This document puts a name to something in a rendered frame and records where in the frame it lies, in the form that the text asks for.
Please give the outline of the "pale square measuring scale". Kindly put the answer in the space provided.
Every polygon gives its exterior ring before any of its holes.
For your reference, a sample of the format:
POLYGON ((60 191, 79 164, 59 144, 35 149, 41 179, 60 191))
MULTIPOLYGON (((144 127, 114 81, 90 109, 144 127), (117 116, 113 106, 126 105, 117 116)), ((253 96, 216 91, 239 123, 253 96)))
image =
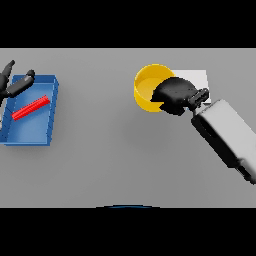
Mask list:
POLYGON ((191 82, 195 89, 208 89, 208 78, 205 70, 173 70, 174 76, 191 82))

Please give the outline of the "red beaker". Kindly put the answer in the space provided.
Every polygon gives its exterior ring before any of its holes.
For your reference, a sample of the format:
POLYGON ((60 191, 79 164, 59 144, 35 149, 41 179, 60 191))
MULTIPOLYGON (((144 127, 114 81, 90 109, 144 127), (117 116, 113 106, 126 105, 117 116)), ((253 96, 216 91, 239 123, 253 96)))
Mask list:
POLYGON ((49 103, 50 103, 49 98, 46 95, 43 95, 37 100, 34 100, 33 102, 13 112, 11 117, 13 120, 17 121, 49 103))

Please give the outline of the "yellow bowl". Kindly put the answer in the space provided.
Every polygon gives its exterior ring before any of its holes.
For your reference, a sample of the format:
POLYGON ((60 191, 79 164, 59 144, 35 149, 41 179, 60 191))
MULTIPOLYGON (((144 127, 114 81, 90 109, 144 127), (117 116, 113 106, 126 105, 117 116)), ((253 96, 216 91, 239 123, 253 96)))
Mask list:
POLYGON ((152 102, 152 94, 164 80, 175 74, 167 66, 150 64, 141 68, 134 78, 134 99, 137 105, 146 112, 161 112, 162 102, 152 102))

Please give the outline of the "blue tray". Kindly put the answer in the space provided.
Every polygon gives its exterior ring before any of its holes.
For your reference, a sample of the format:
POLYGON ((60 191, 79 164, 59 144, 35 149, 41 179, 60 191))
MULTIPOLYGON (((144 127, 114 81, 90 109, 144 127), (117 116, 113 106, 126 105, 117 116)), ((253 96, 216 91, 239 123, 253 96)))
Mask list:
POLYGON ((8 98, 2 114, 0 144, 6 146, 49 146, 52 140, 54 114, 58 98, 58 80, 55 75, 36 75, 34 84, 18 95, 8 98), (47 96, 49 103, 15 121, 11 114, 22 107, 47 96))

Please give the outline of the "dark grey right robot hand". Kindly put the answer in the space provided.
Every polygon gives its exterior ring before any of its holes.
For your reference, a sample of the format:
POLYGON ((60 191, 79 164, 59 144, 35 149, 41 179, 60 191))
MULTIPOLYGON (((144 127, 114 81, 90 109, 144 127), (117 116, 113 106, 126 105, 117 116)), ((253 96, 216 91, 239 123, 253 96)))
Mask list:
POLYGON ((181 116, 186 108, 193 112, 208 98, 207 88, 197 89, 189 80, 170 77, 153 90, 151 102, 161 102, 161 110, 181 116))

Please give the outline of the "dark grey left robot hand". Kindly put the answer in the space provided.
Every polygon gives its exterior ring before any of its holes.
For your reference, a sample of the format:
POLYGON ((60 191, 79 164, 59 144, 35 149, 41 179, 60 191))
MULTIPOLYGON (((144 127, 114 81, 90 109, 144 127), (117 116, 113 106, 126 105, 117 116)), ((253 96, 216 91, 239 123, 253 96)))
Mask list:
POLYGON ((5 98, 14 98, 30 88, 35 80, 35 71, 29 70, 26 75, 15 83, 8 85, 12 67, 15 61, 11 60, 0 72, 0 106, 5 98))

